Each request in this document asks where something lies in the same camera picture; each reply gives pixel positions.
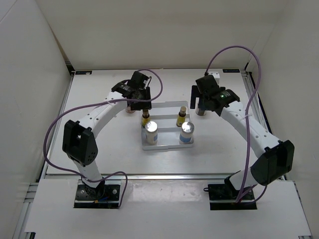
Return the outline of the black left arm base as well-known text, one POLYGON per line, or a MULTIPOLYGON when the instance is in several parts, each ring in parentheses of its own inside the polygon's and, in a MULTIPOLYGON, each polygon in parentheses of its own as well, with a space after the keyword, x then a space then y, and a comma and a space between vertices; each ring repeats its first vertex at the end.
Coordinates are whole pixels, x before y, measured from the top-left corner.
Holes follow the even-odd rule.
POLYGON ((101 183, 90 188, 82 181, 77 184, 73 208, 76 209, 118 209, 120 205, 121 181, 101 183))

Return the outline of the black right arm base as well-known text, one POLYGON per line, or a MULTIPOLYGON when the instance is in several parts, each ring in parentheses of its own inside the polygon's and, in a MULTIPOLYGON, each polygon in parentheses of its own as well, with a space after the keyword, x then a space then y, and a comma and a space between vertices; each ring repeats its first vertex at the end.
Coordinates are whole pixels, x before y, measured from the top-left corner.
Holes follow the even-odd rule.
POLYGON ((254 202, 255 196, 253 191, 250 191, 248 194, 246 194, 239 203, 235 203, 237 196, 232 196, 231 192, 224 184, 208 184, 203 191, 208 193, 211 211, 238 211, 257 209, 256 203, 254 202))

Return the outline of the white can beige label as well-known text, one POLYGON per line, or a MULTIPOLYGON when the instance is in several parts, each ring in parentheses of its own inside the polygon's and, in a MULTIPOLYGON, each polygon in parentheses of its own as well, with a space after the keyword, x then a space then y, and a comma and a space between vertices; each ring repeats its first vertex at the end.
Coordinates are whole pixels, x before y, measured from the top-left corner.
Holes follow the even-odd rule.
POLYGON ((149 121, 145 125, 146 139, 148 144, 155 145, 158 141, 158 125, 154 121, 149 121))

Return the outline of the yellow bottle brown cap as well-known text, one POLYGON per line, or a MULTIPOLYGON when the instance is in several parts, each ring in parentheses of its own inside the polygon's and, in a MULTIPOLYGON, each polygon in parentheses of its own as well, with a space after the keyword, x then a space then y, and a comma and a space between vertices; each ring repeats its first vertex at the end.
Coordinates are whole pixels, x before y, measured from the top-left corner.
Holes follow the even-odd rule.
POLYGON ((178 127, 181 127, 182 124, 185 122, 185 118, 186 118, 186 107, 182 106, 182 107, 180 107, 180 111, 178 113, 178 117, 177 117, 177 120, 176 120, 176 125, 178 127))

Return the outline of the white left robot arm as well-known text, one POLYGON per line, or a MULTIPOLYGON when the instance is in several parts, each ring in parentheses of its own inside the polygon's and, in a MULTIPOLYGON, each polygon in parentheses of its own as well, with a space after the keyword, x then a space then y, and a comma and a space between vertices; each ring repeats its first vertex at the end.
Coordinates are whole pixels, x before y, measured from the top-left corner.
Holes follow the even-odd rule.
POLYGON ((62 150, 77 166, 87 193, 93 199, 103 197, 105 188, 101 183, 95 159, 98 154, 96 138, 103 127, 128 106, 125 99, 149 100, 150 88, 146 87, 148 76, 135 71, 127 83, 117 83, 104 99, 105 105, 95 107, 80 120, 69 120, 64 126, 62 150))

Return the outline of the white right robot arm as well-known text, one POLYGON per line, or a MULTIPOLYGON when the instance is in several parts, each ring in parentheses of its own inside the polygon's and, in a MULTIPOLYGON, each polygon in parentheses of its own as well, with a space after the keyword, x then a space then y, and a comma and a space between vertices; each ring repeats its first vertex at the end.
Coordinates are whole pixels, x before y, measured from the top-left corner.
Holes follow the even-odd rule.
POLYGON ((191 89, 190 107, 217 113, 230 123, 246 140, 248 149, 257 160, 247 170, 241 170, 225 179, 224 194, 235 199, 242 188, 267 186, 290 172, 295 147, 289 140, 281 141, 248 115, 240 98, 230 89, 217 84, 212 75, 197 79, 191 89))

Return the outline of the white can blue label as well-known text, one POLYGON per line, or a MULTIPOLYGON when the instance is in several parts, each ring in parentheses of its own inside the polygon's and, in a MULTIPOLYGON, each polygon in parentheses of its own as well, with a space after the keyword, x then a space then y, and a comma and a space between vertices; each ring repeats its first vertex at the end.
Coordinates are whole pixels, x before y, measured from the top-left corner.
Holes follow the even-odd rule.
POLYGON ((184 122, 181 126, 179 142, 181 144, 191 144, 193 140, 194 124, 190 121, 184 122))

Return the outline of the yellow bottle tan cap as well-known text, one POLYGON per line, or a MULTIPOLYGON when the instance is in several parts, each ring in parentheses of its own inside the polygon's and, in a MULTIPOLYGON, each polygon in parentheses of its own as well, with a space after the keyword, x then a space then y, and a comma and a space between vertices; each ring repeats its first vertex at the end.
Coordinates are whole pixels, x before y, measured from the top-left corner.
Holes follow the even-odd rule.
POLYGON ((145 128, 146 124, 150 121, 150 114, 148 109, 142 111, 142 128, 145 128))

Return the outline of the brown spice jar white lid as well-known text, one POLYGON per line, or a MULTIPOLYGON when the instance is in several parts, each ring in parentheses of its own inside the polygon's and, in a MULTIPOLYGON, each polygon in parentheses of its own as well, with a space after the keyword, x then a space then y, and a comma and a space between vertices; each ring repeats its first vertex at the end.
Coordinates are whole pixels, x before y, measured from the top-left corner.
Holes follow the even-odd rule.
POLYGON ((198 102, 196 103, 195 113, 198 116, 203 117, 206 115, 206 111, 201 108, 201 105, 202 105, 202 100, 199 99, 198 102))

